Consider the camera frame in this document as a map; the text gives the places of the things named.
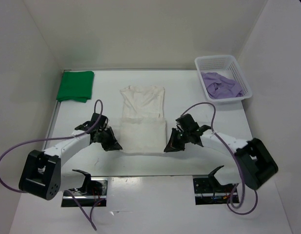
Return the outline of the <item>white t shirt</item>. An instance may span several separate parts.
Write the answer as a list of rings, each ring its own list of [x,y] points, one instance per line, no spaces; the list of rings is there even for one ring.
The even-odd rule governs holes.
[[[123,111],[120,145],[126,154],[162,154],[166,146],[164,87],[128,86],[120,90]]]

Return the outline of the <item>green t shirt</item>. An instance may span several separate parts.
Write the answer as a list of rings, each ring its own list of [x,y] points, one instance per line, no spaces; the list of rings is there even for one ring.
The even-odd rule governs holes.
[[[94,72],[64,72],[57,94],[57,101],[86,103],[92,98]]]

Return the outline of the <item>purple t shirt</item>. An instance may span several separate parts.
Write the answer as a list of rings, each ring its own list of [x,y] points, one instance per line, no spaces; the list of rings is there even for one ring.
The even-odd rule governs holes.
[[[216,72],[201,73],[207,93],[211,99],[239,98],[244,96],[241,85]]]

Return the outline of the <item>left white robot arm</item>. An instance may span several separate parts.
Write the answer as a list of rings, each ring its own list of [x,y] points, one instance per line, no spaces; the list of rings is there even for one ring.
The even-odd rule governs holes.
[[[75,128],[72,136],[55,146],[44,151],[32,150],[28,154],[19,189],[45,200],[53,199],[62,187],[62,166],[92,143],[100,143],[104,151],[122,150],[111,127],[94,129],[89,133],[81,127]]]

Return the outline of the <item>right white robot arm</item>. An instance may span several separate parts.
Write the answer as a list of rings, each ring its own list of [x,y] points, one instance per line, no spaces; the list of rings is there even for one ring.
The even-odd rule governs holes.
[[[213,133],[207,125],[193,131],[172,128],[164,152],[184,151],[187,143],[207,147],[236,159],[244,183],[253,190],[259,189],[279,171],[275,160],[258,138],[247,141],[223,133]]]

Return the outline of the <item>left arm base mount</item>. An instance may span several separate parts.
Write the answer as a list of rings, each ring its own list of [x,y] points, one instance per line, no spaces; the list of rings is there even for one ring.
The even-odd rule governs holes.
[[[63,193],[61,207],[77,207],[71,194],[82,207],[92,207],[95,203],[98,207],[106,207],[108,181],[107,177],[92,177],[86,180],[87,185],[83,183],[79,188],[68,189],[69,192]]]

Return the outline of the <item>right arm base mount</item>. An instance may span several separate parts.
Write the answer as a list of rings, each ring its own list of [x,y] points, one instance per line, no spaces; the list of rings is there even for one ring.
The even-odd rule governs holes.
[[[194,176],[193,187],[196,205],[226,204],[235,184],[217,185],[207,175]]]

